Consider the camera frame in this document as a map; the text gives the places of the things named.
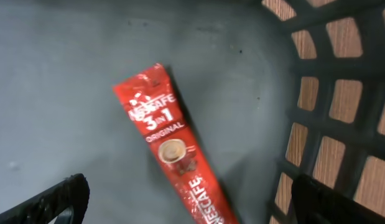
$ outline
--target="red packaging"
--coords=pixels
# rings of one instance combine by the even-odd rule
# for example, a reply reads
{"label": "red packaging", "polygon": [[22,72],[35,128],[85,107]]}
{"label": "red packaging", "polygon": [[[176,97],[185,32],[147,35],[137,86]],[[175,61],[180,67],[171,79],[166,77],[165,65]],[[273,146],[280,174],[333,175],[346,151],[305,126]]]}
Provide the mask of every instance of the red packaging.
{"label": "red packaging", "polygon": [[237,224],[184,120],[165,68],[157,63],[113,90],[195,221]]}

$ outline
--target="coffee mug graphic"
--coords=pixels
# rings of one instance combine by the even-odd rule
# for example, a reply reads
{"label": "coffee mug graphic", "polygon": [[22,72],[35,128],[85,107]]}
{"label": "coffee mug graphic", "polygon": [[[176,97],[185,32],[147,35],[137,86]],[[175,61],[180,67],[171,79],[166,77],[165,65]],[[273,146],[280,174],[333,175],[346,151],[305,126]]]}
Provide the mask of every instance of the coffee mug graphic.
{"label": "coffee mug graphic", "polygon": [[158,150],[159,159],[176,173],[182,175],[195,170],[195,147],[187,147],[181,139],[170,139],[163,142]]}

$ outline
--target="gray surface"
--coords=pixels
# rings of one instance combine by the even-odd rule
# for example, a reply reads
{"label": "gray surface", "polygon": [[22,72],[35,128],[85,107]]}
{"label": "gray surface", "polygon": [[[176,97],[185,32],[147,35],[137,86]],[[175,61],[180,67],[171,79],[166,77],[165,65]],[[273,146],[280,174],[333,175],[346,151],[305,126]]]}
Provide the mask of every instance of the gray surface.
{"label": "gray surface", "polygon": [[274,21],[241,1],[0,1],[0,213],[82,172],[85,223],[193,223],[111,91],[162,62],[238,213],[262,223],[293,86]]}

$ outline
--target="wooden surface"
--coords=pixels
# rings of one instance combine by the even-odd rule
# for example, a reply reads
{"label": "wooden surface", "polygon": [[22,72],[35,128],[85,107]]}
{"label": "wooden surface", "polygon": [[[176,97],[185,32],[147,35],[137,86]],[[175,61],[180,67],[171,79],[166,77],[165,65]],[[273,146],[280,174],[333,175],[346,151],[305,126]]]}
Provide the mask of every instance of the wooden surface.
{"label": "wooden surface", "polygon": [[[320,7],[333,0],[307,0],[312,6]],[[288,20],[295,16],[295,11],[283,0],[263,0],[263,5],[278,15],[280,20]],[[354,19],[345,18],[327,24],[333,53],[336,57],[359,57],[363,54],[361,41]],[[310,34],[300,30],[292,34],[299,57],[313,59],[317,57],[315,46]],[[297,103],[300,108],[312,111],[317,98],[318,80],[313,77],[304,77],[300,89],[300,98]],[[332,107],[329,116],[342,122],[352,123],[362,92],[362,83],[356,80],[338,80],[335,83]],[[305,141],[310,130],[301,124],[295,123],[292,127],[286,159],[296,166],[300,165],[304,153]],[[378,131],[385,135],[385,106],[383,117],[379,123]],[[333,187],[336,181],[345,145],[332,138],[324,136],[317,157],[313,176]],[[292,179],[282,174],[276,196],[276,204],[287,213],[290,204],[290,187]],[[385,216],[385,161],[375,157],[368,158],[361,177],[355,200],[371,210]],[[278,223],[274,217],[270,223]]]}

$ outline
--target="coffee cup image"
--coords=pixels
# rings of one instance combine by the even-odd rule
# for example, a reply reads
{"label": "coffee cup image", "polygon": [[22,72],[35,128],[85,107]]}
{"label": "coffee cup image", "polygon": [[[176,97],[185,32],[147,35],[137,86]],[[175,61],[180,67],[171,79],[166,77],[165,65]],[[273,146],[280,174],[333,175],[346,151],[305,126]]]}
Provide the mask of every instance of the coffee cup image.
{"label": "coffee cup image", "polygon": [[163,163],[182,175],[196,168],[197,162],[192,159],[195,154],[190,149],[181,139],[170,139],[159,146],[158,156]]}

